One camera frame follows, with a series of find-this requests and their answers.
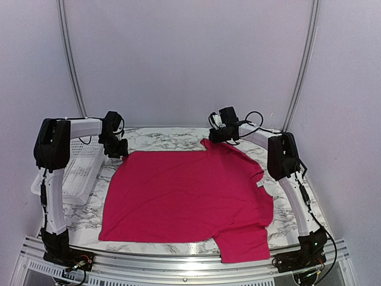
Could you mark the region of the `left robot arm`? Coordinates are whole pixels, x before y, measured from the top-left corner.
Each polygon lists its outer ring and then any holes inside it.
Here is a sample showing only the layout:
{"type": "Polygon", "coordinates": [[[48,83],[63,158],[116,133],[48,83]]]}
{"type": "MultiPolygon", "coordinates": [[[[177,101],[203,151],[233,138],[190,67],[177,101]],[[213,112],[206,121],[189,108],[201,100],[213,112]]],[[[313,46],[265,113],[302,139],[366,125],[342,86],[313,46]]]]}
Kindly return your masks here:
{"type": "Polygon", "coordinates": [[[97,136],[106,156],[121,158],[128,156],[128,143],[123,135],[124,119],[116,111],[109,111],[103,118],[43,120],[33,155],[36,166],[42,171],[39,197],[43,213],[40,234],[45,247],[44,260],[70,268],[91,268],[94,254],[70,247],[64,220],[63,177],[70,159],[70,142],[97,136]]]}

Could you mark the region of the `magenta t-shirt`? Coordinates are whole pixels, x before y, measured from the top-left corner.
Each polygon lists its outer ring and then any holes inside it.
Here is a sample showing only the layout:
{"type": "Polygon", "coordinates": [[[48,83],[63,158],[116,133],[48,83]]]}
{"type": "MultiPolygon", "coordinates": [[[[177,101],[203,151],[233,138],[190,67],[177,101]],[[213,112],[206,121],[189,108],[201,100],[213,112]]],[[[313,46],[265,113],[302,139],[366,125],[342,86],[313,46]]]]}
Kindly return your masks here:
{"type": "Polygon", "coordinates": [[[202,151],[135,151],[112,176],[101,241],[195,243],[213,239],[223,263],[270,257],[273,197],[261,166],[227,144],[202,151]]]}

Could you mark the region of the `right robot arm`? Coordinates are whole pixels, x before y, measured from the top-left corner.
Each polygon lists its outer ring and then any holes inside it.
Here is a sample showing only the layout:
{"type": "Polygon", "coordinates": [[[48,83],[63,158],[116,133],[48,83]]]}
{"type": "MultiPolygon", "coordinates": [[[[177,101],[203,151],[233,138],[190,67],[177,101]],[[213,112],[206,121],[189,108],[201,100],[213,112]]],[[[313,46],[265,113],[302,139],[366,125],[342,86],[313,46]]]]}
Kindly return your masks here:
{"type": "Polygon", "coordinates": [[[333,237],[318,221],[304,185],[307,167],[299,157],[294,135],[270,130],[248,119],[239,120],[233,107],[226,107],[208,116],[209,139],[213,143],[250,141],[267,150],[267,171],[283,188],[298,227],[299,250],[275,255],[273,264],[280,273],[312,266],[324,266],[324,246],[333,237]]]}

